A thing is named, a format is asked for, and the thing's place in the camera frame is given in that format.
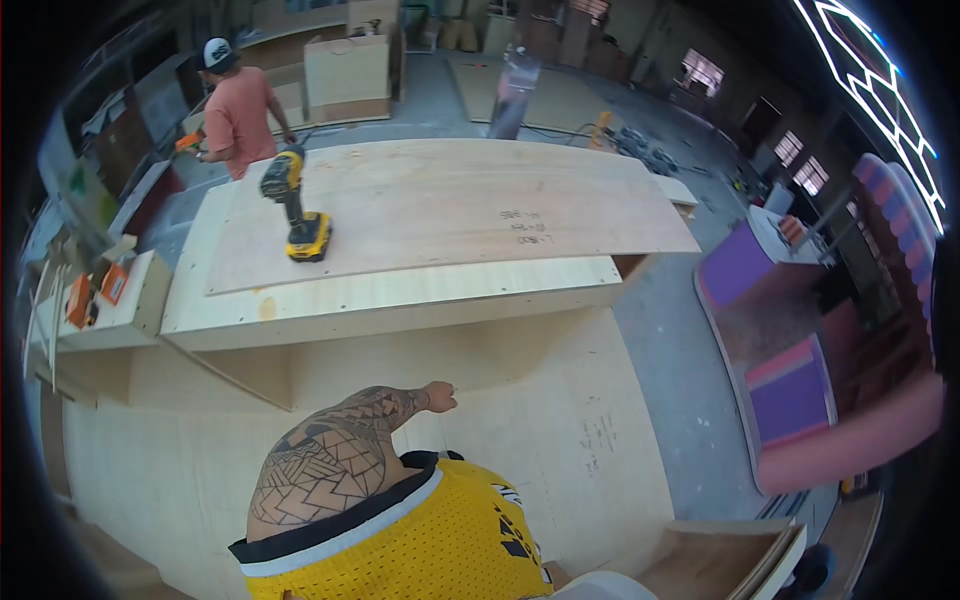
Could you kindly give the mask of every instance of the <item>power tool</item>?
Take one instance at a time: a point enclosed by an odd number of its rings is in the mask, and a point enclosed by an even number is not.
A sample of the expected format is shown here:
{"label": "power tool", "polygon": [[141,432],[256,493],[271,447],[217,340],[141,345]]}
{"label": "power tool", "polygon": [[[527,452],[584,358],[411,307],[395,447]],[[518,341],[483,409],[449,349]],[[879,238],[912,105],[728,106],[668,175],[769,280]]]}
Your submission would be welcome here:
{"label": "power tool", "polygon": [[333,224],[323,212],[303,212],[300,199],[300,173],[306,152],[299,144],[290,144],[276,155],[260,181],[260,193],[277,204],[283,204],[290,223],[287,256],[297,262],[320,262],[326,255]]}

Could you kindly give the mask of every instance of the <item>tattooed arm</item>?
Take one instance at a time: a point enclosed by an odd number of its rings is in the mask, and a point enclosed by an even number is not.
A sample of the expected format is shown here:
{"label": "tattooed arm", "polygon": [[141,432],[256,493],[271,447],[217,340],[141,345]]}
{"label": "tattooed arm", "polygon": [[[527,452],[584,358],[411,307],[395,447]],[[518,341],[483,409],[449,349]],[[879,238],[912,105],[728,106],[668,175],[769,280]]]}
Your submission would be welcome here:
{"label": "tattooed arm", "polygon": [[390,434],[421,410],[457,405],[453,386],[367,388],[314,413],[280,438],[263,463],[247,515],[247,541],[342,513],[419,472],[405,468]]}

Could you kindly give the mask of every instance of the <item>man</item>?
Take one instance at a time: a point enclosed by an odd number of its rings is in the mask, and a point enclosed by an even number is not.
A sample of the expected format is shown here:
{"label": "man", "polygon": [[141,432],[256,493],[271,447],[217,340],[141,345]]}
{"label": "man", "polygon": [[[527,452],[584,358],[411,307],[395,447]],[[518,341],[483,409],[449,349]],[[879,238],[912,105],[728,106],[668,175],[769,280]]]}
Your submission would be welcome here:
{"label": "man", "polygon": [[297,143],[266,75],[256,67],[239,66],[237,59],[222,37],[209,40],[197,54],[200,77],[216,85],[204,108],[204,132],[210,151],[200,154],[199,159],[226,162],[235,180],[243,178],[250,163],[276,155],[267,110],[283,128],[283,139]]}
{"label": "man", "polygon": [[552,593],[509,483],[434,452],[394,452],[390,434],[421,410],[454,408],[453,391],[368,388],[276,443],[247,537],[229,548],[254,600]]}

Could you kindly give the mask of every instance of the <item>purple panel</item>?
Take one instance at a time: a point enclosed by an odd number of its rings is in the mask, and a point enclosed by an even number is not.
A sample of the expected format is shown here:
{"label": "purple panel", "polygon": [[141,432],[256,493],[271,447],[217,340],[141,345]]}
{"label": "purple panel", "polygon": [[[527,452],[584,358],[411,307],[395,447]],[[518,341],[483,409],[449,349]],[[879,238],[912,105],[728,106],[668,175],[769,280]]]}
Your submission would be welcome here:
{"label": "purple panel", "polygon": [[824,380],[815,361],[750,391],[764,444],[828,422]]}
{"label": "purple panel", "polygon": [[716,308],[729,306],[773,268],[774,263],[750,230],[740,222],[700,263],[701,285]]}

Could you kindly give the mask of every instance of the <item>yellow jersey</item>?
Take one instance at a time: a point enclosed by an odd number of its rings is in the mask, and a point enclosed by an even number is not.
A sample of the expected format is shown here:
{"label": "yellow jersey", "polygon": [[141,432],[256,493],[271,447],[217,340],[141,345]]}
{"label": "yellow jersey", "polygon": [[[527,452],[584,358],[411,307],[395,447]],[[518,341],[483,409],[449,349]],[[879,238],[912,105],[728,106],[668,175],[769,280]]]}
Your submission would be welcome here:
{"label": "yellow jersey", "polygon": [[339,598],[536,598],[553,586],[503,477],[434,452],[408,452],[423,471],[349,510],[229,549],[254,600],[291,590]]}

